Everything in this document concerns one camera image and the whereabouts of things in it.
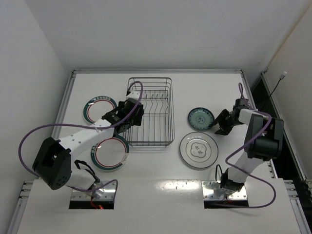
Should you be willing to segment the small blue patterned plate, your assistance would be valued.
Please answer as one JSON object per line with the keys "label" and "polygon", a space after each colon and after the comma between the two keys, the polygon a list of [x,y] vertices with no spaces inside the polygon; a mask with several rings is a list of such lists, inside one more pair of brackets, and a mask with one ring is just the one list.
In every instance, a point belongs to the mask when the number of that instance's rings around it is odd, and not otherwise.
{"label": "small blue patterned plate", "polygon": [[187,117],[190,126],[197,131],[206,131],[212,127],[215,120],[213,113],[203,107],[192,109]]}

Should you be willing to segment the white grey rimmed plate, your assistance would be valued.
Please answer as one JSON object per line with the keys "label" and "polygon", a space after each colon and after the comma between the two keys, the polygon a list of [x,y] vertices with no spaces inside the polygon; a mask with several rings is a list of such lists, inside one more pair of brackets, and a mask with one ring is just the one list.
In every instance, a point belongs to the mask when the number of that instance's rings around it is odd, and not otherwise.
{"label": "white grey rimmed plate", "polygon": [[183,161],[189,166],[206,169],[217,161],[219,148],[210,135],[192,132],[181,140],[179,152]]}

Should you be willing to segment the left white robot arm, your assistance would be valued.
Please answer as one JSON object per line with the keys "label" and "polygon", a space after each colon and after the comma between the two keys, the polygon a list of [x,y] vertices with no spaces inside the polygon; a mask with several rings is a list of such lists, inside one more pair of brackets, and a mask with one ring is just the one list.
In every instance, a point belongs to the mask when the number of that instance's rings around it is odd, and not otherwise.
{"label": "left white robot arm", "polygon": [[45,139],[33,163],[33,170],[52,189],[63,186],[82,190],[94,188],[99,178],[91,169],[78,165],[83,152],[97,143],[139,126],[144,114],[143,104],[130,98],[107,112],[88,129],[60,139]]}

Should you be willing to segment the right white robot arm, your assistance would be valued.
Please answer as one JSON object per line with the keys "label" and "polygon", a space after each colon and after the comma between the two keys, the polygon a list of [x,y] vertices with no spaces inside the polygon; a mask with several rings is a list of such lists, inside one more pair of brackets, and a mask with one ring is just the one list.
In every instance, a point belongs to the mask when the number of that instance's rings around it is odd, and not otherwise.
{"label": "right white robot arm", "polygon": [[239,192],[259,165],[282,152],[284,121],[251,109],[243,98],[235,100],[231,111],[222,110],[210,126],[219,125],[215,134],[227,136],[233,127],[243,124],[248,126],[243,154],[235,164],[228,163],[220,179],[220,188],[227,194]]}

